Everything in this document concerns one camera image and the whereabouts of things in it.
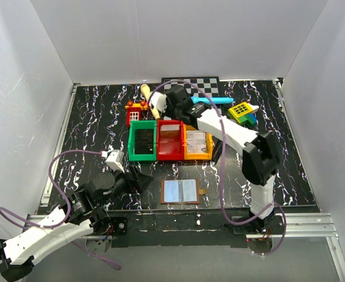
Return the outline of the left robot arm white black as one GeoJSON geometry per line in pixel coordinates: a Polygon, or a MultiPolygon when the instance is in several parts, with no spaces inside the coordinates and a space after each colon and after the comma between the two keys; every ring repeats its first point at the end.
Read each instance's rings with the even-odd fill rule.
{"type": "Polygon", "coordinates": [[[91,234],[125,234],[124,217],[110,217],[104,205],[124,194],[141,194],[152,176],[137,167],[128,171],[102,172],[71,194],[68,202],[56,207],[39,223],[32,223],[20,235],[0,239],[0,274],[6,281],[17,281],[53,251],[91,234]]]}

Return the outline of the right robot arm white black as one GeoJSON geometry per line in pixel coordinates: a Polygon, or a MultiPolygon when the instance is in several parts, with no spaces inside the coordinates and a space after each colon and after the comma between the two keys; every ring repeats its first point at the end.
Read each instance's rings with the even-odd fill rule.
{"type": "Polygon", "coordinates": [[[242,158],[242,174],[251,184],[249,218],[229,224],[250,224],[256,233],[266,232],[272,225],[274,212],[273,187],[281,156],[272,132],[258,133],[242,127],[220,114],[214,103],[194,103],[181,85],[173,85],[160,98],[158,110],[169,118],[182,121],[209,133],[236,150],[242,158]]]}

